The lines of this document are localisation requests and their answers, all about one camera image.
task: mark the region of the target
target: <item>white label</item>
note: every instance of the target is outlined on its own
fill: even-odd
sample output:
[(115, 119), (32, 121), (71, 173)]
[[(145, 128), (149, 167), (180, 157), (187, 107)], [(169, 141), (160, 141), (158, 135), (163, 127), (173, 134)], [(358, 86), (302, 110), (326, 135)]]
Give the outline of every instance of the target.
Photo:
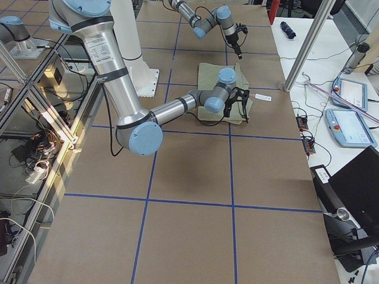
[(321, 167), (319, 169), (316, 169), (316, 173), (319, 176), (319, 178), (322, 181), (322, 183), (328, 183), (328, 181), (329, 181), (329, 175), (328, 175), (328, 173), (325, 171), (325, 169), (323, 167)]
[(113, 61), (113, 52), (105, 37), (90, 38), (85, 42), (85, 46), (94, 65)]
[(255, 94), (256, 99), (261, 99), (262, 101), (268, 101), (271, 102), (271, 97), (270, 96), (265, 96), (265, 95), (260, 95), (258, 93)]

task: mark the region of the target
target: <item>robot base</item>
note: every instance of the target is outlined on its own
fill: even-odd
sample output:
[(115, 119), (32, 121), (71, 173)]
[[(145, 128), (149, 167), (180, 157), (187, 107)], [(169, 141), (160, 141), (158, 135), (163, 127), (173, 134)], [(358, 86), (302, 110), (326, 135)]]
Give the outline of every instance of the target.
[(36, 40), (35, 38), (31, 38), (31, 40), (35, 45), (33, 48), (29, 49), (28, 47), (16, 45), (10, 52), (11, 56), (14, 59), (37, 59), (44, 50), (43, 48), (38, 49), (37, 46), (49, 45), (47, 40)]
[(131, 80), (139, 97), (152, 98), (155, 95), (155, 90), (158, 85), (159, 69), (150, 69), (149, 71), (153, 76), (146, 80), (142, 86), (136, 86), (137, 82), (134, 82), (133, 71), (131, 72)]

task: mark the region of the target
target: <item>table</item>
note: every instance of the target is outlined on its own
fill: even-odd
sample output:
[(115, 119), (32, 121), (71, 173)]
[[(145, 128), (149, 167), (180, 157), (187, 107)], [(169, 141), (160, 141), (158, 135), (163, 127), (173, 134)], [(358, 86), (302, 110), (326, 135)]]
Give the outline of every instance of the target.
[[(297, 36), (294, 40), (289, 40), (281, 31), (280, 23), (282, 21), (285, 21), (295, 31)], [(287, 77), (292, 68), (292, 65), (294, 63), (294, 59), (292, 58), (295, 58), (297, 56), (300, 47), (306, 37), (306, 34), (311, 26), (312, 21), (312, 19), (276, 18), (272, 25), (272, 32), (275, 38), (275, 42), (277, 44), (279, 56), (281, 57), (281, 66), (285, 77)], [(303, 66), (301, 73), (304, 72), (308, 76), (310, 76), (311, 81), (313, 83), (322, 84), (326, 82), (321, 86), (321, 88), (323, 88), (326, 91), (330, 91), (332, 87), (332, 82), (328, 81), (333, 81), (335, 79), (335, 77), (343, 68), (345, 62), (347, 61), (350, 55), (351, 51), (348, 45), (345, 43), (345, 40), (343, 39), (333, 20), (326, 20), (317, 40), (314, 43), (314, 46), (312, 47), (312, 50), (308, 56), (308, 60), (305, 62)], [(301, 73), (296, 79), (296, 82), (298, 83), (294, 85), (290, 92), (291, 100), (293, 101), (293, 107), (300, 107), (304, 109), (308, 113), (308, 115), (319, 116), (321, 114), (320, 111), (317, 111), (313, 108), (323, 110), (324, 103), (327, 102), (327, 96), (315, 91), (311, 87), (306, 87), (307, 96), (305, 97), (304, 86), (301, 85), (301, 82), (304, 82), (306, 78)], [(363, 73), (351, 73), (350, 75), (342, 75), (341, 77), (366, 83), (368, 86), (368, 97), (371, 99), (378, 99), (377, 93), (375, 92), (374, 88), (371, 86), (367, 77)], [(328, 102), (325, 106), (325, 109), (328, 108), (342, 109), (338, 106), (334, 106), (331, 102)], [(373, 115), (374, 117), (379, 117), (379, 105), (369, 103), (368, 113)], [(367, 122), (369, 127), (376, 126), (373, 122), (367, 119), (365, 119), (365, 121)], [(340, 147), (335, 141), (332, 133), (330, 132), (325, 117), (322, 117), (319, 126), (317, 127), (318, 122), (318, 118), (310, 117), (308, 121), (309, 130), (314, 135), (316, 134), (316, 142), (318, 142), (320, 145), (324, 146), (330, 151), (332, 155), (332, 161), (330, 165), (327, 167), (327, 170), (331, 175), (333, 175), (344, 165), (350, 162), (360, 152), (362, 152), (363, 149), (348, 149)], [(372, 133), (374, 135), (374, 138), (377, 141), (379, 141), (378, 131), (372, 130)], [(316, 154), (312, 154), (309, 158), (309, 166), (312, 167), (320, 164), (328, 164), (329, 155), (326, 152), (326, 150), (322, 149), (318, 145), (315, 146), (315, 149)], [(345, 280), (348, 281), (351, 276), (354, 276), (353, 274), (347, 275), (346, 271), (343, 269), (341, 264), (339, 264), (339, 262), (337, 262), (336, 264), (339, 268), (341, 283), (345, 283)], [(374, 273), (377, 274), (379, 272), (378, 267), (379, 266), (377, 265), (371, 267), (371, 269), (374, 270), (371, 276), (373, 282), (370, 282), (370, 276), (368, 275), (365, 283), (375, 283)]]
[[(230, 8), (249, 28), (250, 91), (272, 102), (255, 101), (248, 125), (184, 115), (144, 158), (111, 157), (103, 104), (29, 284), (339, 282), (266, 9)], [(137, 27), (160, 69), (146, 108), (196, 88), (199, 62), (238, 61), (219, 30), (198, 41), (160, 2), (144, 2)]]

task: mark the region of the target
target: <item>white table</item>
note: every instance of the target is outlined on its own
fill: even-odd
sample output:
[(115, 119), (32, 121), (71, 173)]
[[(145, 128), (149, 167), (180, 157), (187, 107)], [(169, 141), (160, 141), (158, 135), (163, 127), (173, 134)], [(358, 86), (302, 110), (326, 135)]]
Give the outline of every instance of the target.
[[(296, 37), (293, 40), (287, 38), (280, 28), (280, 23), (285, 21), (296, 33)], [(277, 45), (278, 54), (281, 57), (281, 66), (283, 69), (284, 76), (287, 78), (292, 65), (294, 63), (294, 58), (296, 58), (300, 47), (308, 33), (308, 30), (312, 24), (312, 19), (300, 19), (300, 18), (276, 18), (273, 25), (271, 26), (272, 32), (274, 34), (275, 43)], [(331, 55), (338, 54), (344, 51), (339, 55), (330, 57)], [(291, 100), (294, 107), (300, 107), (307, 112), (307, 115), (317, 115), (320, 116), (321, 112), (311, 107), (323, 110), (324, 103), (327, 102), (327, 95), (320, 93), (313, 89), (312, 87), (306, 87), (307, 94), (307, 105), (305, 104), (305, 91), (304, 86), (301, 85), (302, 82), (306, 80), (306, 77), (302, 73), (306, 73), (311, 78), (311, 82), (314, 84), (322, 84), (326, 81), (333, 81), (338, 73), (343, 68), (347, 59), (351, 55), (349, 46), (345, 43), (342, 35), (340, 34), (337, 26), (332, 20), (327, 20), (324, 27), (322, 28), (316, 42), (313, 45), (313, 48), (308, 55), (308, 59), (320, 59), (320, 60), (307, 60), (300, 72), (296, 83), (291, 92)], [(375, 92), (374, 88), (371, 86), (367, 77), (363, 73), (352, 73), (350, 75), (342, 75), (342, 78), (347, 78), (350, 80), (356, 80), (362, 83), (366, 83), (368, 86), (368, 97), (371, 99), (378, 100), (379, 97)], [(330, 91), (332, 87), (331, 82), (327, 82), (324, 85), (320, 86), (326, 91)], [(334, 106), (331, 102), (328, 102), (325, 109), (328, 108), (340, 108)], [(379, 104), (370, 103), (368, 104), (368, 113), (374, 117), (379, 117)], [(370, 120), (365, 118), (368, 126), (377, 126)], [(319, 122), (318, 118), (309, 117), (308, 126), (309, 131), (316, 136), (316, 142), (324, 146), (329, 150), (332, 155), (332, 161), (327, 167), (329, 173), (334, 175), (339, 169), (344, 165), (350, 162), (355, 156), (357, 156), (363, 149), (350, 149), (341, 147), (334, 139), (332, 133), (330, 132), (329, 126), (327, 125), (325, 112), (323, 117), (320, 120), (319, 126), (316, 132), (316, 125)], [(379, 129), (372, 130), (374, 138), (379, 141)], [(329, 154), (327, 151), (322, 149), (320, 146), (315, 145), (316, 154), (310, 155), (309, 166), (317, 166), (319, 164), (328, 164)], [(339, 276), (341, 283), (346, 283), (350, 277), (353, 277), (353, 273), (347, 273), (342, 265), (336, 261), (336, 265), (339, 271)], [(355, 278), (355, 283), (360, 283), (363, 269), (360, 269), (360, 273)], [(366, 275), (365, 284), (374, 284), (377, 283), (379, 279), (379, 264), (370, 265), (369, 270)]]

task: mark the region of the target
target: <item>blue tape line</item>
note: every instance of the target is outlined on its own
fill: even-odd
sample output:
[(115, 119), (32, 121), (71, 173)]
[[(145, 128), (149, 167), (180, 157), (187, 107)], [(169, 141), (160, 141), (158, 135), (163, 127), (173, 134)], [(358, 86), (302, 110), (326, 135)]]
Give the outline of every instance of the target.
[(140, 20), (136, 20), (136, 22), (152, 22), (152, 23), (162, 23), (162, 24), (180, 24), (180, 22), (161, 22), (161, 21), (140, 21)]
[(18, 10), (7, 10), (7, 12), (19, 12), (19, 13), (45, 13), (45, 14), (48, 14), (48, 13), (49, 13), (49, 12), (44, 12), (44, 11), (18, 11)]
[(280, 88), (258, 88), (258, 87), (250, 87), (249, 89), (254, 89), (254, 90), (281, 91)]
[(173, 50), (167, 47), (141, 47), (141, 49), (155, 49), (155, 50)]
[(259, 209), (259, 210), (271, 210), (271, 211), (305, 212), (305, 213), (322, 213), (321, 210), (297, 209), (297, 208), (280, 208), (280, 207), (266, 207), (266, 206), (250, 206), (250, 205), (235, 205), (235, 208)]
[(234, 179), (233, 179), (233, 149), (232, 149), (232, 131), (230, 128), (230, 123), (228, 123), (228, 130), (229, 130), (230, 191), (232, 194), (233, 256), (234, 256), (234, 266), (235, 266), (235, 284), (238, 284), (235, 187), (234, 187)]
[(20, 19), (24, 18), (30, 12), (30, 10), (32, 10), (37, 4), (38, 4), (38, 1), (36, 1), (36, 3), (28, 11), (26, 11), (26, 14), (23, 15)]
[(167, 89), (166, 89), (166, 95), (165, 95), (164, 103), (167, 103), (168, 92), (170, 90), (171, 75), (172, 75), (172, 69), (170, 69), (170, 75), (168, 76), (168, 83), (167, 83)]
[(16, 0), (13, 0), (13, 2), (10, 3), (7, 7), (5, 7), (5, 9), (3, 9), (3, 10), (0, 12), (0, 14), (2, 14), (2, 13), (5, 12), (5, 11), (8, 11), (7, 9), (8, 9), (10, 6), (12, 6), (14, 2), (16, 2)]
[(146, 198), (127, 197), (127, 196), (109, 196), (109, 195), (97, 195), (97, 194), (85, 194), (85, 193), (65, 193), (65, 196), (146, 201)]
[(42, 25), (38, 28), (38, 29), (36, 29), (36, 31), (33, 33), (33, 36), (40, 30), (40, 28), (41, 27), (45, 27), (45, 25), (44, 25), (44, 23), (46, 22), (46, 21), (48, 21), (49, 20), (49, 18), (47, 18), (46, 20), (44, 20), (44, 22), (42, 23)]
[(0, 79), (0, 81), (18, 82), (17, 79)]
[(180, 21), (182, 20), (182, 16), (180, 16), (180, 20), (179, 20), (179, 27), (178, 27), (178, 32), (176, 34), (176, 39), (175, 39), (175, 47), (174, 47), (174, 54), (172, 55), (172, 59), (175, 58), (175, 53), (176, 53), (176, 48), (178, 46), (178, 40), (179, 40), (179, 34), (180, 34)]
[[(106, 125), (92, 125), (95, 128), (109, 128)], [(209, 132), (190, 132), (190, 131), (178, 131), (178, 130), (163, 130), (165, 133), (180, 133), (180, 134), (195, 134), (195, 135), (216, 135), (228, 137), (229, 134), (225, 133), (209, 133)], [(301, 141), (300, 138), (287, 138), (287, 137), (271, 137), (271, 136), (258, 136), (258, 135), (243, 135), (243, 134), (231, 134), (231, 137), (242, 137), (242, 138), (257, 138), (257, 139), (271, 139), (271, 140), (290, 140), (290, 141)]]
[(92, 125), (92, 127), (109, 129), (109, 126), (106, 126), (106, 125)]
[(177, 130), (164, 130), (166, 133), (181, 133), (181, 134), (196, 134), (196, 135), (216, 135), (216, 136), (229, 136), (223, 133), (208, 133), (208, 132), (189, 132), (189, 131), (177, 131)]
[(227, 62), (227, 49), (228, 49), (228, 47), (227, 47), (226, 43), (224, 43), (224, 45), (225, 45), (225, 65), (228, 66), (228, 62)]
[(7, 67), (5, 66), (5, 67), (3, 67), (3, 69), (1, 69), (1, 71), (0, 71), (0, 74), (6, 69)]
[[(174, 50), (167, 47), (141, 47), (141, 49), (154, 49), (154, 50)], [(234, 53), (232, 50), (200, 50), (200, 49), (176, 49), (176, 51), (194, 51), (194, 52), (216, 52), (216, 53)], [(260, 55), (278, 55), (278, 53), (271, 52), (249, 52), (244, 51), (243, 54), (260, 54)]]
[(141, 248), (141, 242), (142, 242), (144, 222), (146, 220), (147, 206), (149, 204), (149, 197), (150, 197), (150, 190), (152, 188), (152, 183), (153, 183), (153, 176), (154, 176), (156, 156), (157, 156), (157, 152), (155, 152), (155, 154), (154, 154), (154, 160), (153, 160), (153, 165), (152, 165), (152, 172), (150, 174), (149, 187), (147, 189), (146, 202), (144, 204), (144, 210), (143, 210), (143, 217), (142, 217), (140, 235), (138, 237), (138, 245), (137, 245), (136, 257), (134, 258), (133, 274), (131, 276), (131, 281), (130, 281), (131, 284), (134, 283), (134, 278), (136, 277), (136, 270), (137, 270), (137, 264), (138, 264), (138, 257), (139, 257), (139, 254), (140, 254), (140, 248)]
[(232, 207), (230, 204), (194, 202), (194, 201), (177, 201), (177, 200), (165, 200), (165, 199), (149, 199), (149, 202), (170, 203), (170, 204), (187, 204), (187, 205), (202, 205), (202, 206), (216, 206), (216, 207)]
[(241, 134), (232, 134), (232, 137), (301, 141), (301, 138), (270, 137), (270, 136), (241, 135)]
[[(184, 204), (184, 205), (232, 207), (232, 204), (179, 201), (179, 200), (167, 200), (167, 199), (150, 199), (150, 198), (146, 199), (146, 198), (129, 197), (129, 196), (97, 195), (97, 194), (87, 194), (87, 193), (65, 193), (65, 196), (86, 197), (86, 198), (104, 198), (104, 199), (120, 199), (120, 200), (145, 201), (145, 202), (149, 201), (149, 202), (157, 202), (157, 203), (172, 203), (172, 204)], [(322, 213), (321, 210), (313, 210), (313, 209), (280, 208), (280, 207), (237, 205), (237, 204), (234, 204), (234, 207), (235, 208), (243, 208), (243, 209), (260, 209), (260, 210), (271, 210), (271, 211)]]
[[(181, 19), (179, 22), (169, 22), (169, 21), (147, 21), (147, 20), (136, 20), (136, 22), (151, 22), (151, 23), (165, 23), (165, 24), (182, 24), (182, 25), (189, 25), (188, 22), (181, 22)], [(252, 28), (271, 28), (269, 25), (246, 25), (247, 27)]]

